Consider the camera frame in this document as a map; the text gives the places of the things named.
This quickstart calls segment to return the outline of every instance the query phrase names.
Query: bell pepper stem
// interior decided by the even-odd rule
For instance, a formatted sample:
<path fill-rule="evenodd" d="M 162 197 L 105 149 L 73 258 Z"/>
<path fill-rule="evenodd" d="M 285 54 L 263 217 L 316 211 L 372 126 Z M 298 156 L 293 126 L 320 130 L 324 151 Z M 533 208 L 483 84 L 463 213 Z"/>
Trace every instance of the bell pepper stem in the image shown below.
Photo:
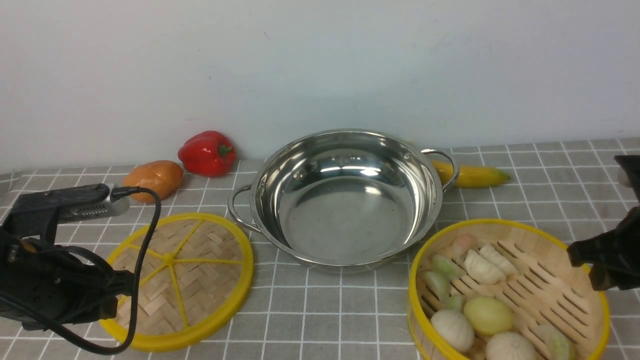
<path fill-rule="evenodd" d="M 231 151 L 231 146 L 227 147 L 226 145 L 223 144 L 218 147 L 218 152 L 220 153 L 220 156 L 226 155 L 229 151 Z"/>

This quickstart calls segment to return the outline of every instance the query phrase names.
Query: bamboo steamer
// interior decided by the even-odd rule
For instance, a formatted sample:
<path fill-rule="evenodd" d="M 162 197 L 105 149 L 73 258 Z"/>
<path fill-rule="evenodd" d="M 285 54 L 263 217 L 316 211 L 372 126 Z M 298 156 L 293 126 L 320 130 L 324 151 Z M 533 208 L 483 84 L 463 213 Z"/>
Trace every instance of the bamboo steamer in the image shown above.
<path fill-rule="evenodd" d="M 147 228 L 133 233 L 107 258 L 114 270 L 133 272 Z M 204 213 L 161 219 L 143 263 L 131 347 L 166 352 L 210 336 L 240 309 L 252 277 L 251 245 L 231 221 Z M 122 342 L 131 298 L 119 296 L 118 300 L 116 317 L 100 323 Z"/>
<path fill-rule="evenodd" d="M 538 359 L 550 359 L 537 333 L 543 323 L 563 332 L 575 344 L 578 360 L 600 359 L 609 339 L 609 306 L 602 292 L 594 291 L 587 266 L 574 268 L 566 245 L 528 225 L 500 219 L 467 220 L 430 238 L 413 261 L 408 294 L 408 321 L 413 340 L 424 359 L 483 360 L 487 337 L 476 336 L 474 346 L 461 354 L 440 337 L 429 322 L 441 303 L 421 279 L 434 254 L 451 258 L 451 243 L 470 234 L 479 243 L 491 243 L 517 268 L 518 275 L 493 285 L 479 284 L 468 275 L 453 281 L 451 295 L 486 295 L 503 301 L 514 312 L 512 331 L 525 336 Z"/>

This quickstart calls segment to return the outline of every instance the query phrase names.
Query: gray checkered tablecloth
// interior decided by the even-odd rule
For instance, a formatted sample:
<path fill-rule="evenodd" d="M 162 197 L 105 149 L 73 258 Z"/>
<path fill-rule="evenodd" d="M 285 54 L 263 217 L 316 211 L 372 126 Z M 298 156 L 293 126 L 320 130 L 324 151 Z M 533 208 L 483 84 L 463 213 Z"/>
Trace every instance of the gray checkered tablecloth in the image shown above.
<path fill-rule="evenodd" d="M 496 145 L 451 149 L 460 163 L 491 165 L 513 176 L 505 186 L 448 192 L 437 231 L 460 220 L 500 217 L 533 225 L 566 243 L 612 229 L 637 205 L 631 189 L 616 183 L 613 156 L 640 153 L 640 138 L 564 143 Z M 186 174 L 184 186 L 164 201 L 163 216 L 201 211 L 228 217 L 231 189 L 248 184 L 262 160 L 240 161 L 228 176 Z M 0 216 L 16 196 L 91 183 L 119 183 L 133 166 L 42 169 L 0 176 Z M 238 198 L 249 217 L 248 196 Z M 133 204 L 114 218 L 65 224 L 56 243 L 84 246 L 106 257 L 134 230 L 148 224 L 150 206 Z M 224 360 L 417 360 L 406 325 L 408 271 L 417 247 L 376 272 L 336 276 L 308 271 L 267 239 L 250 234 L 255 253 L 253 289 L 233 320 L 201 343 L 176 352 L 128 350 L 117 359 Z M 640 359 L 640 297 L 637 291 L 608 291 L 611 340 L 605 359 Z M 102 327 L 70 326 L 103 345 L 115 342 Z M 79 351 L 51 332 L 28 332 L 0 320 L 0 356 L 11 360 L 102 359 Z"/>

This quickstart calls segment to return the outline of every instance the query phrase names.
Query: pot rim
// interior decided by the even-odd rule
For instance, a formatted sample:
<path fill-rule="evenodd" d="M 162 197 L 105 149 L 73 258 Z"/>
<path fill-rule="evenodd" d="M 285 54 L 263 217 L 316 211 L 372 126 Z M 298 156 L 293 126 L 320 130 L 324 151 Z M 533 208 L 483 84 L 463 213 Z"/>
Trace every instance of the pot rim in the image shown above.
<path fill-rule="evenodd" d="M 293 146 L 296 143 L 300 143 L 304 140 L 307 140 L 309 138 L 313 138 L 313 137 L 317 137 L 317 136 L 321 136 L 321 135 L 329 135 L 329 134 L 334 134 L 334 133 L 357 133 L 357 134 L 367 134 L 367 135 L 372 135 L 372 136 L 378 136 L 378 137 L 384 137 L 387 138 L 389 140 L 392 140 L 394 142 L 400 143 L 401 145 L 405 146 L 407 149 L 409 149 L 412 152 L 412 155 L 414 155 L 415 158 L 417 158 L 418 160 L 420 160 L 420 162 L 429 169 L 429 173 L 431 174 L 431 180 L 434 183 L 435 187 L 436 187 L 436 192 L 435 192 L 435 203 L 434 203 L 434 207 L 433 207 L 433 211 L 428 214 L 425 217 L 425 221 L 426 221 L 426 225 L 424 226 L 424 228 L 415 233 L 409 241 L 406 241 L 401 247 L 397 247 L 395 249 L 389 250 L 387 252 L 384 252 L 378 256 L 376 256 L 376 258 L 370 260 L 370 261 L 366 261 L 363 263 L 357 263 L 357 262 L 352 262 L 352 261 L 335 261 L 335 260 L 331 260 L 331 259 L 323 259 L 323 258 L 316 258 L 314 256 L 309 256 L 306 254 L 302 254 L 298 251 L 295 251 L 294 249 L 284 245 L 278 238 L 274 237 L 270 231 L 268 231 L 268 229 L 266 228 L 266 226 L 264 225 L 264 222 L 262 221 L 262 219 L 260 218 L 260 216 L 258 215 L 258 209 L 256 206 L 256 194 L 257 194 L 257 189 L 259 186 L 259 182 L 260 182 L 260 178 L 264 175 L 264 172 L 272 165 L 273 160 L 275 160 L 275 158 L 277 158 L 279 155 L 281 155 L 283 152 L 285 152 L 288 148 L 290 148 L 291 146 Z M 420 241 L 421 239 L 423 239 L 427 233 L 429 232 L 429 230 L 433 227 L 433 225 L 435 224 L 436 218 L 438 216 L 438 214 L 440 213 L 440 209 L 442 207 L 442 197 L 444 195 L 444 192 L 442 190 L 442 183 L 440 182 L 440 178 L 438 176 L 438 173 L 435 169 L 435 167 L 433 166 L 432 162 L 428 161 L 428 158 L 425 154 L 421 153 L 419 150 L 417 150 L 417 148 L 412 145 L 409 144 L 407 142 L 404 142 L 394 136 L 388 135 L 386 133 L 383 133 L 381 131 L 371 131 L 371 130 L 366 130 L 366 129 L 357 129 L 357 128 L 344 128 L 344 129 L 332 129 L 332 130 L 326 130 L 326 131 L 318 131 L 316 133 L 312 133 L 309 135 L 305 135 L 302 136 L 296 140 L 293 140 L 289 143 L 287 143 L 286 145 L 282 146 L 281 148 L 279 148 L 276 152 L 274 152 L 263 164 L 263 166 L 261 166 L 261 168 L 258 170 L 258 172 L 256 173 L 255 179 L 253 180 L 252 184 L 251 184 L 251 190 L 249 192 L 249 206 L 251 209 L 251 214 L 253 217 L 253 221 L 255 223 L 255 225 L 260 229 L 260 232 L 262 233 L 262 235 L 264 237 L 266 237 L 273 245 L 277 246 L 280 250 L 286 252 L 287 254 L 293 256 L 294 258 L 298 259 L 298 260 L 302 260 L 302 261 L 306 261 L 307 263 L 312 263 L 315 265 L 323 265 L 323 266 L 336 266 L 336 267 L 342 267 L 342 266 L 367 266 L 367 265 L 373 265 L 376 263 L 380 263 L 382 261 L 388 260 L 390 258 L 393 258 L 399 254 L 401 254 L 402 252 L 408 250 L 409 248 L 411 248 L 412 246 L 414 246 L 418 241 Z"/>

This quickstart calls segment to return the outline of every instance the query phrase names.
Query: banana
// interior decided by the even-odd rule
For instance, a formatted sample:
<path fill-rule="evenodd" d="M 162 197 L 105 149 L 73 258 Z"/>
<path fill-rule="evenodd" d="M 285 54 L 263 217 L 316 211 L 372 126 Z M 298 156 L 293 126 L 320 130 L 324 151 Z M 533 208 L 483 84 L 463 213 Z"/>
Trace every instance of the banana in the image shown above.
<path fill-rule="evenodd" d="M 450 163 L 436 160 L 431 162 L 443 184 L 453 176 L 453 167 Z M 511 176 L 497 168 L 460 165 L 460 175 L 454 185 L 459 188 L 489 188 L 502 185 L 509 180 Z"/>

